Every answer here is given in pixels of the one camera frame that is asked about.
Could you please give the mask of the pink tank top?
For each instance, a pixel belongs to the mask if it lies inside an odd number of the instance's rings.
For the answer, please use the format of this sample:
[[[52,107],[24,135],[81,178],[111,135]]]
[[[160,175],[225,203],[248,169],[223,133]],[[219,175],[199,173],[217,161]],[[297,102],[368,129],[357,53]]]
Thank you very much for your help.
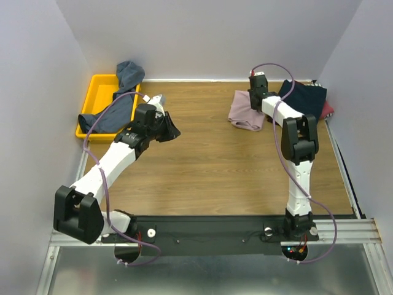
[[[249,92],[235,90],[228,121],[236,128],[258,132],[261,131],[264,120],[264,114],[251,108]]]

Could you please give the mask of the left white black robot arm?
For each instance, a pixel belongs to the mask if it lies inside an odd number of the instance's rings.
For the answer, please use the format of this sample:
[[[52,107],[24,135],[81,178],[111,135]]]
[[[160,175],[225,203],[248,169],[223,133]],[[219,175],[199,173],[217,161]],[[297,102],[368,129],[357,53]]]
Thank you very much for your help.
[[[139,159],[151,141],[171,141],[180,135],[158,97],[139,104],[134,119],[118,133],[100,160],[72,186],[55,192],[53,228],[86,244],[116,234],[123,242],[138,235],[136,218],[124,211],[101,211],[102,199],[122,172]]]

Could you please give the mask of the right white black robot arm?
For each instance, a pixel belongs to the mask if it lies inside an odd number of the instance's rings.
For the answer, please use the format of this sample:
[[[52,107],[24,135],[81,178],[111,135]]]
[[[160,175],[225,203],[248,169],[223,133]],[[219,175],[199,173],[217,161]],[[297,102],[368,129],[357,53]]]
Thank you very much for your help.
[[[269,92],[263,72],[252,73],[249,83],[251,108],[271,117],[282,128],[279,158],[286,161],[284,168],[289,175],[289,199],[282,232],[286,238],[296,240],[313,227],[309,185],[319,150],[316,119],[312,114],[296,111],[280,96]]]

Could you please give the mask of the blue-grey tank top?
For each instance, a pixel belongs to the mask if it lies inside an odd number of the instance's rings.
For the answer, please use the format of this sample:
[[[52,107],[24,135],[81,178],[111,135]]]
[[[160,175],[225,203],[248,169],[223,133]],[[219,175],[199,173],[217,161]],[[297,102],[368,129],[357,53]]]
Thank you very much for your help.
[[[117,133],[131,119],[136,86],[142,82],[145,71],[132,61],[123,61],[116,67],[119,89],[112,94],[112,101],[117,102],[109,108],[102,119],[95,125],[92,133]]]

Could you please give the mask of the aluminium frame rail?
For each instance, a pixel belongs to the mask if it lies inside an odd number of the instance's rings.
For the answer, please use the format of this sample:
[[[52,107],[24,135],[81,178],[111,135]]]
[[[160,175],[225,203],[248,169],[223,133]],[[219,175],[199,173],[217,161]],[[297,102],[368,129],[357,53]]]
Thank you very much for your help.
[[[154,142],[109,190],[111,211],[133,216],[284,216],[287,198],[271,143]],[[287,242],[280,255],[148,258],[116,235],[86,244],[55,231],[39,294],[390,294],[375,222],[313,211],[319,239],[302,262],[286,257]]]

